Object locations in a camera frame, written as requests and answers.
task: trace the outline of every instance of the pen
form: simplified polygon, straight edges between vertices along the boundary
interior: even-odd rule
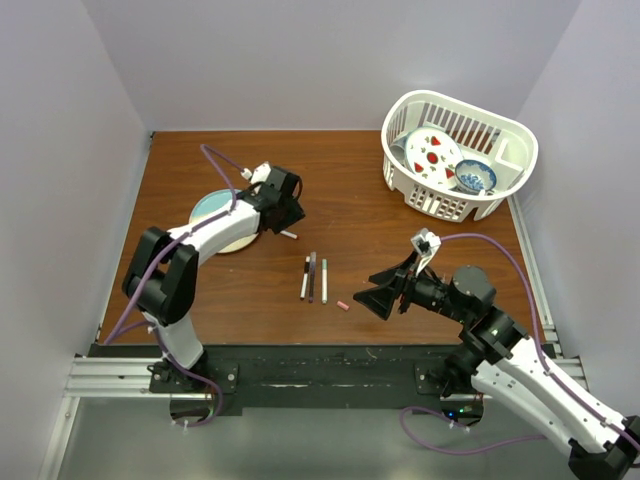
[[[282,230],[280,232],[280,235],[284,235],[285,237],[293,238],[294,240],[298,239],[298,235],[297,234],[288,232],[286,230]]]
[[[322,303],[327,303],[327,259],[322,259]]]
[[[316,252],[311,252],[311,264],[309,265],[309,303],[313,303],[313,284],[316,280]]]
[[[300,300],[304,300],[307,293],[307,279],[309,278],[309,255],[304,260],[304,275],[302,276],[302,288],[300,289]]]

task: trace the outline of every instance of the white basket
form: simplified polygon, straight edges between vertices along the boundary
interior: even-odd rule
[[[498,178],[493,194],[467,195],[429,185],[405,168],[389,146],[422,126],[444,130],[460,146],[463,158],[490,165]],[[450,222],[463,221],[474,209],[474,220],[491,214],[525,184],[538,158],[538,141],[524,125],[429,90],[409,92],[396,102],[382,125],[382,148],[389,188],[400,190],[407,205]]]

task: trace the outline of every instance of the white plate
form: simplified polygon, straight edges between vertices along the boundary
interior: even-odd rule
[[[405,166],[428,185],[451,189],[456,186],[455,169],[462,160],[458,144],[442,130],[422,127],[404,142]]]

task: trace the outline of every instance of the blue and white bowl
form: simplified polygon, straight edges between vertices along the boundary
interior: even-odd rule
[[[478,195],[496,186],[497,178],[490,166],[478,160],[462,160],[456,165],[456,183],[463,193]]]

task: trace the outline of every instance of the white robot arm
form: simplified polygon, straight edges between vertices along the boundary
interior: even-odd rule
[[[297,175],[263,164],[253,172],[251,182],[250,187],[237,195],[233,209],[233,202],[229,202],[183,227],[169,231],[148,229],[125,276],[122,288],[131,297],[157,253],[185,233],[191,233],[166,257],[166,272],[157,269],[153,273],[137,301],[145,319],[155,325],[167,352],[186,370],[197,372],[197,364],[206,363],[189,314],[198,267],[236,240],[264,230],[279,233],[305,216],[298,203],[302,182]],[[229,213],[206,224],[208,218],[223,211]]]
[[[444,396],[469,386],[490,394],[543,433],[581,480],[622,478],[638,455],[640,419],[604,405],[549,359],[494,305],[496,290],[484,271],[461,267],[445,284],[427,266],[440,239],[423,229],[411,243],[407,260],[372,275],[378,286],[354,299],[385,320],[401,298],[400,313],[416,304],[461,323],[462,344],[445,361]]]

